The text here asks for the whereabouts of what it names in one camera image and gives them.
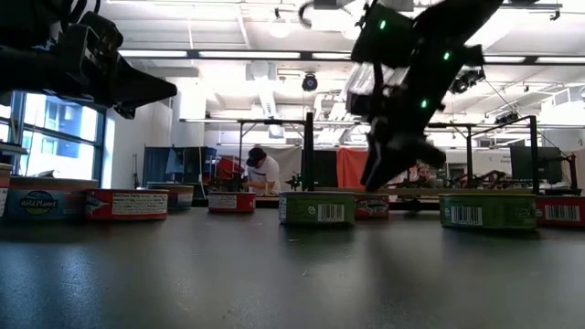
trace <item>red can label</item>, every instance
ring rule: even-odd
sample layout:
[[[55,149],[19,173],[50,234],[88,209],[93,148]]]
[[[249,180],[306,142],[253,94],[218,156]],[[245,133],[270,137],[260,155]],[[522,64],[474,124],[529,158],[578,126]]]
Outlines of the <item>red can label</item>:
[[[165,219],[168,194],[161,192],[91,190],[86,195],[88,219]]]
[[[357,218],[387,218],[388,196],[356,196]]]
[[[209,194],[209,211],[250,213],[256,208],[256,195],[253,193]]]
[[[585,226],[585,198],[537,197],[537,221],[540,225]]]

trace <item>computer monitor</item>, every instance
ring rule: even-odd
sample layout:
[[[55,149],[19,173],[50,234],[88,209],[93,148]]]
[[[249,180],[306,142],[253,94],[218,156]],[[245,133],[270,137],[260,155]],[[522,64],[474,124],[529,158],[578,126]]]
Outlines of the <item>computer monitor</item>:
[[[563,180],[561,151],[557,147],[538,147],[538,178],[550,184]],[[518,180],[532,180],[532,152],[530,146],[510,146],[512,177]]]

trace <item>workbench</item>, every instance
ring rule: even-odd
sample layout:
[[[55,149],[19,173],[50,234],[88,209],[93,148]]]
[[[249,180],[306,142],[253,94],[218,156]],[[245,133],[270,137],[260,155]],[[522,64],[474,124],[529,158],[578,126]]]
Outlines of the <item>workbench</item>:
[[[581,328],[585,232],[443,229],[437,213],[286,228],[167,221],[0,228],[0,328]]]

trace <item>man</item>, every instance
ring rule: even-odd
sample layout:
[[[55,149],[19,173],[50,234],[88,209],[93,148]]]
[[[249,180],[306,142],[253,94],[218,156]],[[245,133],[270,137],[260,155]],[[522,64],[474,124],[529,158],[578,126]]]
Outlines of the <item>man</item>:
[[[439,188],[441,185],[431,177],[431,170],[426,165],[419,166],[417,184],[420,187]]]
[[[268,156],[260,147],[248,152],[248,182],[244,187],[251,188],[259,195],[278,195],[281,192],[281,168],[274,158]]]

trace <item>barcode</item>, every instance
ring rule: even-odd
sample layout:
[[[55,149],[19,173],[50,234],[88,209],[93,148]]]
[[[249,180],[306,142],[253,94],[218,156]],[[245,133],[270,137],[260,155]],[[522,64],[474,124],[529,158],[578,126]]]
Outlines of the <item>barcode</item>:
[[[580,221],[579,206],[545,205],[545,220]]]
[[[346,216],[344,205],[319,205],[317,220],[325,222],[343,222]]]
[[[451,222],[482,226],[482,209],[480,207],[451,207]]]

